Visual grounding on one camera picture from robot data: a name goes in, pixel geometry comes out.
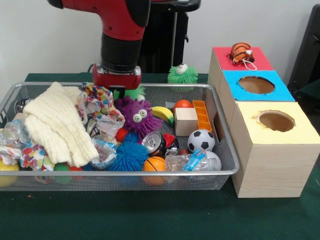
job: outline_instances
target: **blue box top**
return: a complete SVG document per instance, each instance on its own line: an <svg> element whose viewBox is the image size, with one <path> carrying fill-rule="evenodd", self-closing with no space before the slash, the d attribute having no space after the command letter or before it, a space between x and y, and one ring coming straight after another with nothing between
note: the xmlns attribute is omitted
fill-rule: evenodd
<svg viewBox="0 0 320 240"><path fill-rule="evenodd" d="M276 71L223 71L238 101L295 102Z"/></svg>

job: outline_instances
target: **green table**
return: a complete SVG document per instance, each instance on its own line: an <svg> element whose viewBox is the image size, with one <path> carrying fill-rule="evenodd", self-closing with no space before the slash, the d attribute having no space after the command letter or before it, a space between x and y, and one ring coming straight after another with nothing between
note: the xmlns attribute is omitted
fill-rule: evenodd
<svg viewBox="0 0 320 240"><path fill-rule="evenodd" d="M91 77L29 74L26 81ZM200 74L200 83L207 77ZM238 199L231 179L220 191L0 192L1 239L319 239L319 223L317 167L300 198Z"/></svg>

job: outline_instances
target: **googly eye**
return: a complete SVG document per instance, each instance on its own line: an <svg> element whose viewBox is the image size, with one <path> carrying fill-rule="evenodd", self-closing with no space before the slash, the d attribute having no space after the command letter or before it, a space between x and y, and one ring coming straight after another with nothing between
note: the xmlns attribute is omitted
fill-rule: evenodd
<svg viewBox="0 0 320 240"><path fill-rule="evenodd" d="M143 95L143 94L139 94L136 99L137 99L139 102L140 102L141 100L143 100L143 101L146 100L145 95Z"/></svg>
<svg viewBox="0 0 320 240"><path fill-rule="evenodd" d="M177 74L181 75L181 74L184 74L187 71L187 69L188 69L188 65L184 63L184 64L179 65L176 68L175 72Z"/></svg>
<svg viewBox="0 0 320 240"><path fill-rule="evenodd" d="M141 109L141 110L139 111L139 114L140 114L140 116L144 119L144 118L147 116L147 111L144 110L144 109Z"/></svg>
<svg viewBox="0 0 320 240"><path fill-rule="evenodd" d="M142 120L142 117L140 116L140 114L135 114L135 115L133 115L133 121L135 122L135 123L140 123L141 122L141 120Z"/></svg>

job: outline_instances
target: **yellow ball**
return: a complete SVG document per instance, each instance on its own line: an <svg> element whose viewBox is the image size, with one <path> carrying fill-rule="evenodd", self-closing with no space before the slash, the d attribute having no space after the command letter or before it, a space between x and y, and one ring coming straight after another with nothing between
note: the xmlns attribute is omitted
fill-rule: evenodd
<svg viewBox="0 0 320 240"><path fill-rule="evenodd" d="M5 165L0 159L0 171L19 171L18 164ZM0 187L9 187L17 180L18 176L0 176Z"/></svg>

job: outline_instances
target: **wooden box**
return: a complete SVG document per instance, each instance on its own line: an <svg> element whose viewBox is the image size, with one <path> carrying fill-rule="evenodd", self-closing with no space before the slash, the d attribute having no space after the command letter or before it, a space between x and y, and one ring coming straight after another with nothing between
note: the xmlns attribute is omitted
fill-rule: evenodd
<svg viewBox="0 0 320 240"><path fill-rule="evenodd" d="M259 47L251 48L254 53L254 65L258 71L273 71L273 67ZM214 86L219 93L223 71L247 71L243 64L234 65L228 57L231 47L213 47L209 68L208 84Z"/></svg>
<svg viewBox="0 0 320 240"><path fill-rule="evenodd" d="M219 98L230 127L237 101L294 102L276 71L223 71Z"/></svg>
<svg viewBox="0 0 320 240"><path fill-rule="evenodd" d="M320 152L320 137L296 102L236 102L230 132L240 169L239 198L299 197Z"/></svg>

